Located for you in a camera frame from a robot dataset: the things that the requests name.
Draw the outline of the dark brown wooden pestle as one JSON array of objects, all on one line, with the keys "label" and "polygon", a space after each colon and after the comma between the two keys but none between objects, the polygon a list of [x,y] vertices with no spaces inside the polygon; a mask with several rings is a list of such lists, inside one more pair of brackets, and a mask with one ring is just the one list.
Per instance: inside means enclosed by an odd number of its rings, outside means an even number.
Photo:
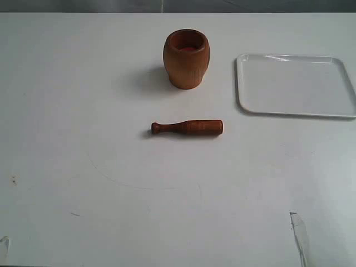
[{"label": "dark brown wooden pestle", "polygon": [[173,133],[183,135],[216,136],[223,133],[221,120],[188,120],[172,124],[151,124],[152,134]]}]

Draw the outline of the wooden mortar cup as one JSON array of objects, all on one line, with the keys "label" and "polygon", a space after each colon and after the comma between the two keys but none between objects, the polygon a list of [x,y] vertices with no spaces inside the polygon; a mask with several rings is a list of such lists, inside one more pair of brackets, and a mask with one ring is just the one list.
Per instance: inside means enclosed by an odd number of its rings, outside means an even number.
[{"label": "wooden mortar cup", "polygon": [[[181,51],[195,47],[193,52]],[[197,87],[210,63],[210,45],[207,37],[194,29],[180,29],[171,33],[164,44],[163,62],[170,82],[177,88]]]}]

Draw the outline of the white rectangular plastic tray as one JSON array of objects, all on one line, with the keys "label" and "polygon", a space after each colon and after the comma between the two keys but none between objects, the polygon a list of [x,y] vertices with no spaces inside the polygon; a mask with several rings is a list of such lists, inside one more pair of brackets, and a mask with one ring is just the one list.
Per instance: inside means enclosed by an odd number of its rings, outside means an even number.
[{"label": "white rectangular plastic tray", "polygon": [[236,96],[245,112],[355,118],[355,90],[338,58],[246,53],[235,66]]}]

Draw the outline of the clear tape strip right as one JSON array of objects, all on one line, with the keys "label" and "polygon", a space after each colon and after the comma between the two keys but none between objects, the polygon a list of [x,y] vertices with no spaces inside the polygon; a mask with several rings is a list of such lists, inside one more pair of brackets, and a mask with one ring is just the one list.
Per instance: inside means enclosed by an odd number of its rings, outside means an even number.
[{"label": "clear tape strip right", "polygon": [[300,215],[296,212],[290,213],[290,220],[301,266],[310,266],[309,238],[305,224]]}]

